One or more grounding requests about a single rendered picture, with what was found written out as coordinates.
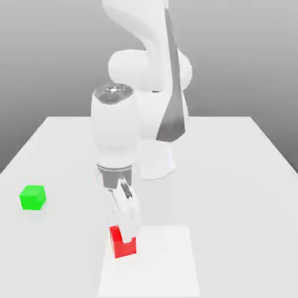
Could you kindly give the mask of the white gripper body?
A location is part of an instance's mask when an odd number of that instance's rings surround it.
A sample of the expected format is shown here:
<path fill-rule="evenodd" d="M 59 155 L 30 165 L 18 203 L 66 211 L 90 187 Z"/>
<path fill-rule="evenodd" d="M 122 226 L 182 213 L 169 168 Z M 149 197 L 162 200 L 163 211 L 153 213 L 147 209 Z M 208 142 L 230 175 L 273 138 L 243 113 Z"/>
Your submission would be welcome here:
<path fill-rule="evenodd" d="M 116 223 L 122 229 L 140 229 L 141 211 L 139 200 L 132 189 L 131 196 L 127 198 L 121 189 L 112 191 Z"/>

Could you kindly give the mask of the small red cube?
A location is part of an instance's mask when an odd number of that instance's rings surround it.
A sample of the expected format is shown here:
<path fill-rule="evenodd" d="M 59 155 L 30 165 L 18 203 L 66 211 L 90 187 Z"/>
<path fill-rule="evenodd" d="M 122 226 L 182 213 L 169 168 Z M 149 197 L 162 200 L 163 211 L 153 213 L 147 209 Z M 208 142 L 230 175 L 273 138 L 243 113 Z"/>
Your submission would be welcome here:
<path fill-rule="evenodd" d="M 115 258 L 121 258 L 136 254 L 136 238 L 133 237 L 128 243 L 124 243 L 122 240 L 122 235 L 118 226 L 109 227 L 109 236 L 112 251 Z"/>

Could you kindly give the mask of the small green cube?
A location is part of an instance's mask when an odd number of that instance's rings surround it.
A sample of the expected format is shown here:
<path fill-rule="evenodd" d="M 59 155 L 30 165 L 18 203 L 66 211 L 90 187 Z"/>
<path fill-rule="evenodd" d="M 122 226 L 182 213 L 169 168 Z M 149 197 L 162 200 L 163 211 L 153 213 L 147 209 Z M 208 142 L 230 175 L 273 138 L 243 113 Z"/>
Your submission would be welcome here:
<path fill-rule="evenodd" d="M 27 185 L 19 194 L 24 210 L 40 210 L 46 202 L 46 193 L 42 185 Z"/>

